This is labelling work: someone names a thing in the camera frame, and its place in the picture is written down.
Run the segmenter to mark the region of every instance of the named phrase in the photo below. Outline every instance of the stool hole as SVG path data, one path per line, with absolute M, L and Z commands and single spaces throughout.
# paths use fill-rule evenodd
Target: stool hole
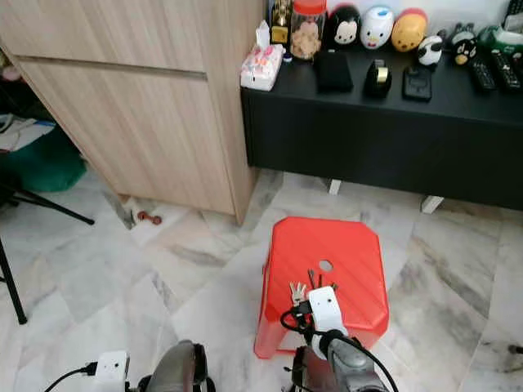
M 321 260 L 320 261 L 320 268 L 324 271 L 324 272 L 330 272 L 333 270 L 334 266 L 333 266 L 333 263 L 331 263 L 330 261 L 328 260 Z

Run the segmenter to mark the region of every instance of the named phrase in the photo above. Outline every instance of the glass jar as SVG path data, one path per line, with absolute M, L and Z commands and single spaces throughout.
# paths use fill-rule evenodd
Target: glass jar
M 326 0 L 294 0 L 291 18 L 291 53 L 310 60 L 321 47 Z

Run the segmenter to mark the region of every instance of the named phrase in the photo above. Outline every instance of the black wallet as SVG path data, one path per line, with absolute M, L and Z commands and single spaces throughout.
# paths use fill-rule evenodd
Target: black wallet
M 320 51 L 314 58 L 319 91 L 350 91 L 352 84 L 349 60 L 342 51 Z

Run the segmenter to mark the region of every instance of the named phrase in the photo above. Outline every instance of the jar lid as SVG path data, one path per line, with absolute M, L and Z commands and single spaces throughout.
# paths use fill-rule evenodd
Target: jar lid
M 294 11 L 303 15 L 318 15 L 327 9 L 327 0 L 294 0 Z

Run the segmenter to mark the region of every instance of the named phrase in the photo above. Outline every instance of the tissue box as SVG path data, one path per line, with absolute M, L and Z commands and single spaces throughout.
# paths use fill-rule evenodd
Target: tissue box
M 270 91 L 276 81 L 284 56 L 282 45 L 269 45 L 262 50 L 255 45 L 242 64 L 240 84 L 254 90 Z

